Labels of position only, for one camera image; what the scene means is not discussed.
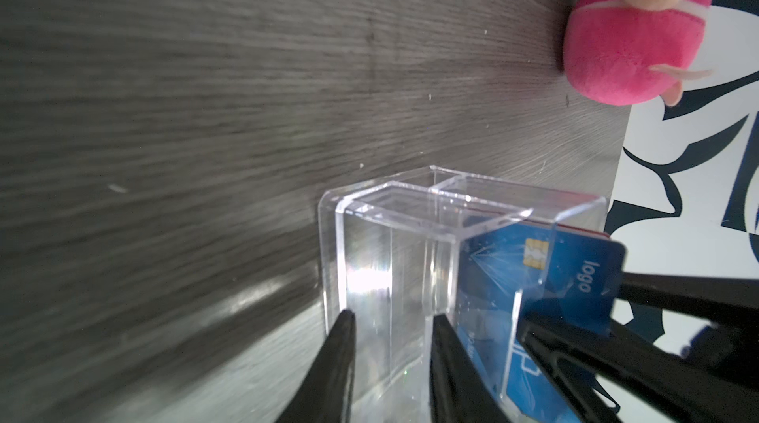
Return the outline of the blue credit card with chip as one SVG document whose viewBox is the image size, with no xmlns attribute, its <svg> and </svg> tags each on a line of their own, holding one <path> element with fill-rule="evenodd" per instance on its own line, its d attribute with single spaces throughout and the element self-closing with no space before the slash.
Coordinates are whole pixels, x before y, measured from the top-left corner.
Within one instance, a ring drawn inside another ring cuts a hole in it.
<svg viewBox="0 0 759 423">
<path fill-rule="evenodd" d="M 538 422 L 577 421 L 519 342 L 518 324 L 535 312 L 607 336 L 626 254 L 602 232 L 535 221 L 463 243 L 455 328 L 497 403 Z"/>
</svg>

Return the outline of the clear plastic card box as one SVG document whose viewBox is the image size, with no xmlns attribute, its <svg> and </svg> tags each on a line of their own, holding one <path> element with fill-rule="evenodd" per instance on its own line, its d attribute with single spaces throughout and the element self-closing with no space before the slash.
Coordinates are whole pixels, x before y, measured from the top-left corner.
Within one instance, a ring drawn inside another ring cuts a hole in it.
<svg viewBox="0 0 759 423">
<path fill-rule="evenodd" d="M 598 232 L 604 197 L 428 166 L 327 191 L 317 207 L 325 322 L 356 318 L 355 422 L 426 422 L 435 316 L 468 259 L 505 259 L 496 232 L 533 227 L 518 278 L 548 270 L 561 227 Z"/>
</svg>

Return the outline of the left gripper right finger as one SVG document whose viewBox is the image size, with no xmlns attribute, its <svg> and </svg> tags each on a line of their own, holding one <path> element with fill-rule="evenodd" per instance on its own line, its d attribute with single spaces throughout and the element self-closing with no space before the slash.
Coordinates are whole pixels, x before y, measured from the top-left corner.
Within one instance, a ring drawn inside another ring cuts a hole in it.
<svg viewBox="0 0 759 423">
<path fill-rule="evenodd" d="M 509 422 L 489 393 L 445 314 L 433 319 L 430 365 L 433 422 Z"/>
</svg>

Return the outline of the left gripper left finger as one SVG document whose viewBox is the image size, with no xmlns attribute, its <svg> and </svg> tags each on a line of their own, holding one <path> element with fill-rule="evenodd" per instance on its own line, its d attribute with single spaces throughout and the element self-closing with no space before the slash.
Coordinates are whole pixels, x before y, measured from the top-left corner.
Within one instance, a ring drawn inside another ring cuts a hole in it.
<svg viewBox="0 0 759 423">
<path fill-rule="evenodd" d="M 342 310 L 277 423 L 348 423 L 356 362 L 356 316 Z"/>
</svg>

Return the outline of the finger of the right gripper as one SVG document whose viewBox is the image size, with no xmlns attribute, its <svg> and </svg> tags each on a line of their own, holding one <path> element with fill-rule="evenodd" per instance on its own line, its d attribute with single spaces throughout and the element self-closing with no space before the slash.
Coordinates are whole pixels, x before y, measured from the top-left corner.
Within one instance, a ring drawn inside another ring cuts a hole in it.
<svg viewBox="0 0 759 423">
<path fill-rule="evenodd" d="M 758 322 L 758 281 L 625 273 L 618 298 L 731 326 Z"/>
<path fill-rule="evenodd" d="M 586 375 L 613 381 L 677 422 L 756 422 L 758 391 L 683 363 L 636 336 L 604 337 L 560 319 L 529 314 L 518 339 L 583 422 L 620 418 Z"/>
</svg>

